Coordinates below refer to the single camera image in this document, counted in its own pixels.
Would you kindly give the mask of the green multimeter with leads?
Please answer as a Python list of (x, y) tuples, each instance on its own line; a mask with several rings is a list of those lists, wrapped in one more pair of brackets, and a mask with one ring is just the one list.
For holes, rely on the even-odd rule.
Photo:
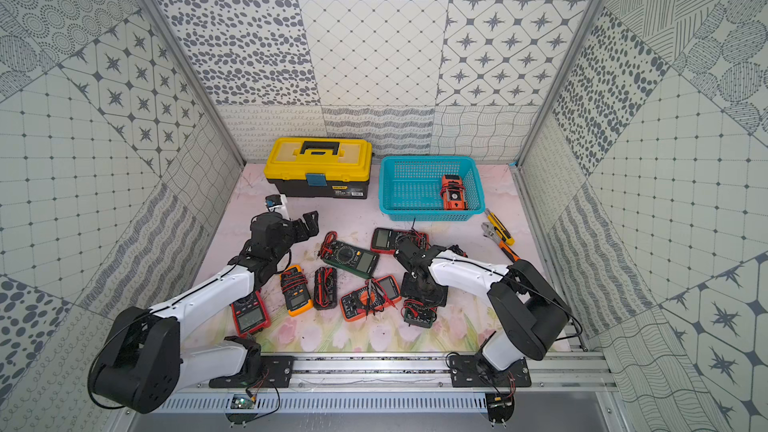
[(401, 316), (409, 326), (430, 329), (437, 320), (437, 308), (408, 298), (403, 303)]

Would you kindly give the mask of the orange red multimeter pair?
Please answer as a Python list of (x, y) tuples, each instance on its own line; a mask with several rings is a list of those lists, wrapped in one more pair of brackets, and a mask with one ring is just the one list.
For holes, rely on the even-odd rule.
[(354, 322), (394, 307), (402, 299), (400, 287), (393, 275), (367, 281), (339, 300), (343, 319)]

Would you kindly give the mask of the red multimeter with leads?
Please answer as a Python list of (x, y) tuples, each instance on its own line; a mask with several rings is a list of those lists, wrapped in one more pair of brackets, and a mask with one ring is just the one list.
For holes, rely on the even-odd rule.
[(399, 243), (406, 239), (421, 248), (426, 248), (429, 243), (428, 234), (413, 228), (397, 230), (377, 227), (373, 232), (370, 250), (380, 254), (393, 255)]

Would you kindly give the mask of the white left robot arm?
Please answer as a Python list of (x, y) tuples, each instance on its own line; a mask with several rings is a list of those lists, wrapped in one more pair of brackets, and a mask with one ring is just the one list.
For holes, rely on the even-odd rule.
[(211, 317), (259, 291), (294, 244), (317, 236), (319, 215), (288, 220), (264, 212), (251, 220), (250, 230), (239, 254), (216, 275), (165, 302), (118, 314), (88, 372), (95, 405), (109, 399), (112, 409), (149, 413), (192, 385), (247, 388), (260, 381), (261, 347), (251, 339), (234, 335), (213, 346), (182, 347)]

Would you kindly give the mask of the red multimeter near left arm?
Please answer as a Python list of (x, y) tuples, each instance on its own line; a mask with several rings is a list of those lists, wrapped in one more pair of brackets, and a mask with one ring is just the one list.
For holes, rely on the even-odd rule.
[(271, 325), (265, 303), (258, 291), (236, 300), (231, 304), (236, 333), (245, 338)]

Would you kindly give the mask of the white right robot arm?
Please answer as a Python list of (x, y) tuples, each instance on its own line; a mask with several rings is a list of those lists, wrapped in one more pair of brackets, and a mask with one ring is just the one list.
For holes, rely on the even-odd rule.
[(485, 300), (494, 310), (501, 330), (477, 354), (483, 372), (502, 372), (523, 359), (543, 360), (572, 318), (568, 304), (526, 260), (494, 265), (442, 246), (424, 249), (409, 238), (395, 246), (394, 257), (424, 306), (442, 307), (446, 290), (454, 288)]

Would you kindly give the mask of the yellow orange multimeter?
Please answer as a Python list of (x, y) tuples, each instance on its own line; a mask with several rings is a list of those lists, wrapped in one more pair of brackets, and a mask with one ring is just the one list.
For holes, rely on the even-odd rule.
[(280, 274), (280, 287), (286, 310), (291, 317), (296, 317), (313, 308), (308, 280), (299, 265), (292, 265)]

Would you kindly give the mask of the dark green wide multimeter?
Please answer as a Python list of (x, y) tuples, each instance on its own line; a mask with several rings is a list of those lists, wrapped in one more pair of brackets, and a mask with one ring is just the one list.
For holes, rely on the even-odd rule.
[(377, 253), (338, 240), (324, 244), (320, 258), (331, 267), (362, 279), (371, 279), (379, 262)]

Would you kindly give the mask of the black multimeter red leads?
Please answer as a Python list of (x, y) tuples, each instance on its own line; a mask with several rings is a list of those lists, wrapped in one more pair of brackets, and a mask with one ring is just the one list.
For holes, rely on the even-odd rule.
[(314, 273), (314, 308), (320, 311), (337, 306), (337, 270), (333, 267), (320, 267)]

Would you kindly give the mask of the teal plastic basket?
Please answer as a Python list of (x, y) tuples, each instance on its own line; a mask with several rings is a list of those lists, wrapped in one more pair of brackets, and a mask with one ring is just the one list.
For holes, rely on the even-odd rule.
[[(443, 186), (446, 175), (457, 176), (464, 187), (466, 207), (448, 210)], [(393, 221), (467, 221), (486, 209), (478, 167), (466, 156), (388, 156), (381, 161), (378, 201)]]

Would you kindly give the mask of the yellow black toolbox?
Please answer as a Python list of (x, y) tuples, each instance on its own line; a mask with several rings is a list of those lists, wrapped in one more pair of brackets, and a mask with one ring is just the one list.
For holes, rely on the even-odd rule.
[(275, 142), (264, 175), (288, 197), (364, 200), (372, 158), (373, 146), (363, 139), (283, 137)]

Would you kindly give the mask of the yellow utility knife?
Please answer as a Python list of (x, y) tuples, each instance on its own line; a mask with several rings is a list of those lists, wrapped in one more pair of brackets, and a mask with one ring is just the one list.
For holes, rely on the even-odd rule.
[(490, 209), (485, 210), (485, 215), (488, 223), (483, 224), (484, 234), (487, 237), (494, 237), (498, 243), (513, 246), (515, 240), (500, 219)]

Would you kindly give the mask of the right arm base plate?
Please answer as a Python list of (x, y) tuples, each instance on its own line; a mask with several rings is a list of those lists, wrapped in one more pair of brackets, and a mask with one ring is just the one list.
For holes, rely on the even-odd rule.
[(445, 357), (454, 388), (515, 386), (527, 388), (532, 385), (529, 367), (523, 358), (507, 369), (496, 370), (479, 355), (450, 352)]

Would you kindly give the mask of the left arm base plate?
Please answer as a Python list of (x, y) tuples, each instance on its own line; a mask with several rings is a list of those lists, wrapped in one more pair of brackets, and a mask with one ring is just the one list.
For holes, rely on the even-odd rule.
[(245, 389), (261, 383), (277, 388), (287, 388), (294, 362), (295, 357), (288, 355), (250, 355), (236, 374), (213, 378), (208, 382), (208, 386), (213, 389)]

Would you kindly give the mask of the aluminium mounting rail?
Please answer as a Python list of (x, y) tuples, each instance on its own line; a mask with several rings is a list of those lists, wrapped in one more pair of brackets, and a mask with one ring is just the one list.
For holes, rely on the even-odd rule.
[(259, 383), (245, 389), (213, 389), (199, 383), (171, 395), (157, 413), (268, 412), (483, 412), (495, 395), (595, 393), (618, 387), (606, 359), (594, 352), (553, 352), (526, 360), (532, 385), (454, 388), (448, 353), (297, 353), (290, 384)]

